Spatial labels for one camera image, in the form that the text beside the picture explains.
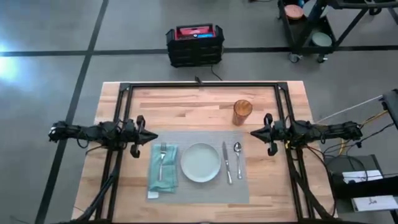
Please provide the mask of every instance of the wooden cup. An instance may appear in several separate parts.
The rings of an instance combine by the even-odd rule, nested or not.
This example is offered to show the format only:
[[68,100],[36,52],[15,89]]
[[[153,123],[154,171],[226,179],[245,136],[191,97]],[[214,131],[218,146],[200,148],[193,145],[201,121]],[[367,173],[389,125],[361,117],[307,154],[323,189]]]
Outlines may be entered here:
[[244,123],[246,118],[251,114],[253,105],[247,100],[238,100],[234,104],[234,116],[232,117],[232,123],[240,126]]

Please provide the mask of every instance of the wood grain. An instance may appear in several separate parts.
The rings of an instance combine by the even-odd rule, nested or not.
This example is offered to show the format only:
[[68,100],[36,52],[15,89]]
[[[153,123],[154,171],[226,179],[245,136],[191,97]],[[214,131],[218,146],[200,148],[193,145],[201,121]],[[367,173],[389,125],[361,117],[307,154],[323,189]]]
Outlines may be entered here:
[[[302,82],[288,82],[296,119],[312,120]],[[119,83],[104,83],[95,122],[111,121]],[[233,105],[248,100],[253,111],[242,126],[232,124]],[[269,157],[268,145],[249,132],[262,127],[265,113],[279,119],[275,94],[268,87],[135,88],[130,118],[144,115],[149,131],[155,130],[243,130],[249,204],[166,204],[146,201],[150,144],[141,147],[141,157],[123,155],[113,222],[292,222],[296,221],[283,145]],[[106,151],[86,157],[75,206],[86,208],[100,189]],[[308,181],[320,203],[331,211],[333,198],[325,170],[309,151],[304,151]],[[76,218],[81,212],[74,210]]]

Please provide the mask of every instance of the spoon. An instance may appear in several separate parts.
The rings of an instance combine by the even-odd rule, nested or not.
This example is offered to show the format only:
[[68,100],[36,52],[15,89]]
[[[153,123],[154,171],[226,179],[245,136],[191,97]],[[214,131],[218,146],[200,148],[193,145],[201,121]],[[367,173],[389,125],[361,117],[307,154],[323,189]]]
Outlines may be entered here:
[[234,151],[236,156],[238,157],[238,179],[242,179],[242,169],[241,169],[241,160],[240,160],[240,155],[242,151],[242,145],[241,143],[237,142],[234,145]]

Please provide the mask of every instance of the white cable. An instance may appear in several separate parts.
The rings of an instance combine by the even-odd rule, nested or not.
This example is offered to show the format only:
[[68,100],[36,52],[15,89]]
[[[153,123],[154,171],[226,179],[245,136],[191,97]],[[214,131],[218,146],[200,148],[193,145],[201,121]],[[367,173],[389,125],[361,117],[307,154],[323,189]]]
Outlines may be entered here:
[[329,118],[331,118],[331,117],[334,117],[334,116],[336,116],[336,115],[338,115],[338,114],[341,114],[341,113],[343,113],[343,112],[345,112],[345,111],[352,110],[352,109],[354,109],[354,108],[356,108],[356,107],[359,107],[359,106],[361,106],[361,105],[364,105],[365,103],[369,103],[370,101],[377,100],[377,99],[380,99],[380,98],[382,98],[382,95],[377,96],[377,97],[375,97],[375,98],[371,98],[370,100],[366,100],[366,101],[364,101],[364,102],[362,102],[362,103],[359,103],[359,104],[357,104],[357,105],[355,105],[355,106],[352,106],[352,107],[349,107],[349,108],[347,108],[347,109],[341,110],[341,111],[339,111],[339,112],[337,112],[337,113],[334,113],[334,114],[332,114],[332,115],[327,116],[326,118],[322,118],[322,119],[320,119],[319,121],[315,122],[315,124],[318,124],[319,122],[322,122],[322,121],[324,121],[324,120],[327,120],[327,119],[329,119]]

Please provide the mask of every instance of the cart wheel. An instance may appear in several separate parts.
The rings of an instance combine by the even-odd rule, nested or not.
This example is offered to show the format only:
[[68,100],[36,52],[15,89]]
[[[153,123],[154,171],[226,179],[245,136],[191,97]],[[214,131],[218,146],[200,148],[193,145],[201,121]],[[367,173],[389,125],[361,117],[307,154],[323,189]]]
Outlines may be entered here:
[[369,15],[375,16],[381,12],[381,9],[370,9],[369,10]]
[[323,63],[323,62],[325,62],[327,60],[328,60],[328,58],[326,57],[326,55],[319,55],[318,58],[317,58],[317,62],[318,63]]
[[299,60],[300,60],[301,58],[302,58],[301,55],[289,53],[289,60],[290,60],[292,63],[297,63],[297,62],[299,62]]

